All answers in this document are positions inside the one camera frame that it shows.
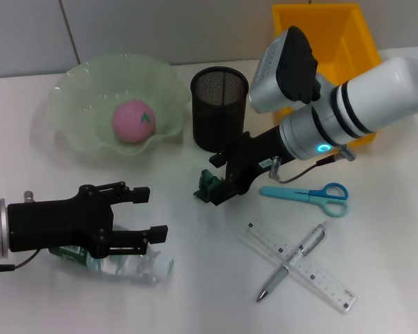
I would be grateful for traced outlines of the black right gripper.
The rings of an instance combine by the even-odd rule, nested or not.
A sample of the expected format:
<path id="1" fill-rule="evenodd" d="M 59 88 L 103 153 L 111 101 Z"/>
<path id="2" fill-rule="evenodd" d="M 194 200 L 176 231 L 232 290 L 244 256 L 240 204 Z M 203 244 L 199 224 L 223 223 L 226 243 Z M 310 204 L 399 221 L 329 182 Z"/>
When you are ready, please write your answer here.
<path id="1" fill-rule="evenodd" d="M 243 133 L 209 158 L 216 168 L 227 164 L 226 180 L 201 178 L 199 199 L 204 203 L 220 205 L 234 196 L 245 194 L 258 176 L 269 171 L 268 165 L 261 164 L 274 157 L 279 157 L 283 164 L 295 159 L 283 144 L 279 126 L 257 137 L 251 137 L 249 132 Z"/>

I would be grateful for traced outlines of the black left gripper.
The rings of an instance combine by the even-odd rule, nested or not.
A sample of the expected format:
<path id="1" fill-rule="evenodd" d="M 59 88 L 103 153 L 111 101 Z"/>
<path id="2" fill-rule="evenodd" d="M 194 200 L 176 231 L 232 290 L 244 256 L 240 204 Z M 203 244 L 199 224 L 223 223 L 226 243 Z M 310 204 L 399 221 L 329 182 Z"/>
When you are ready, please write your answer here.
<path id="1" fill-rule="evenodd" d="M 147 203 L 148 187 L 129 189 L 124 182 L 85 184 L 65 200 L 28 202 L 7 206 L 10 251 L 36 251 L 62 246 L 85 248 L 94 258 L 145 255 L 149 244 L 163 244 L 166 225 L 147 230 L 114 230 L 111 206 Z"/>

